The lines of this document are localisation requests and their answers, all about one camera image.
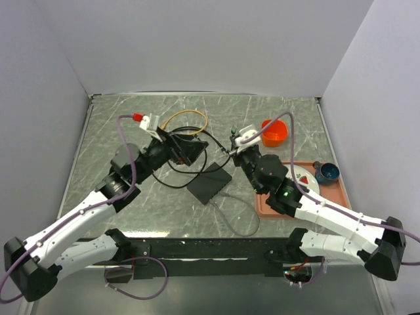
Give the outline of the black network switch box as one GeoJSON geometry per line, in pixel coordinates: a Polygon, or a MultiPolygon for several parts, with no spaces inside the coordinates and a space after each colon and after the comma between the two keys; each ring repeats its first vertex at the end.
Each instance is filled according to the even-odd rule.
{"type": "Polygon", "coordinates": [[[201,204],[207,205],[231,180],[232,176],[213,162],[186,188],[201,204]]]}

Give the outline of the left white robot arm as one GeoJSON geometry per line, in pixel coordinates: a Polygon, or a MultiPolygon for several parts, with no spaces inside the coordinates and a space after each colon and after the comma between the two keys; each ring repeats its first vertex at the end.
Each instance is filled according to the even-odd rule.
{"type": "Polygon", "coordinates": [[[139,194],[136,187],[168,161],[190,166],[206,151],[208,143],[190,135],[158,131],[141,150],[124,142],[111,160],[108,175],[70,212],[42,231],[4,245],[5,277],[20,297],[33,302],[50,292],[59,280],[94,263],[124,263],[130,242],[118,229],[84,245],[75,242],[91,226],[119,213],[139,194]]]}

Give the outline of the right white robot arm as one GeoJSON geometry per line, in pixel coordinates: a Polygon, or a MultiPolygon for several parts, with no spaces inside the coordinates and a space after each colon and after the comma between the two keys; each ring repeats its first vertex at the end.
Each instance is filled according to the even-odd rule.
{"type": "Polygon", "coordinates": [[[312,222],[332,234],[296,228],[285,254],[293,262],[306,257],[351,261],[383,280],[395,281],[402,265],[406,238],[402,222],[378,219],[333,203],[287,177],[288,168],[274,154],[262,155],[258,145],[232,150],[256,194],[265,196],[273,211],[312,222]]]}

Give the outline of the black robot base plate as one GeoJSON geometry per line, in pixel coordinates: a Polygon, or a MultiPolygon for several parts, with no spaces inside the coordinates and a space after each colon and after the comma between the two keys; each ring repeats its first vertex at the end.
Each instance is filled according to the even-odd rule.
{"type": "Polygon", "coordinates": [[[285,264],[321,261],[304,254],[296,241],[287,238],[131,238],[127,258],[134,262],[134,279],[163,276],[258,275],[282,277],[285,264]]]}

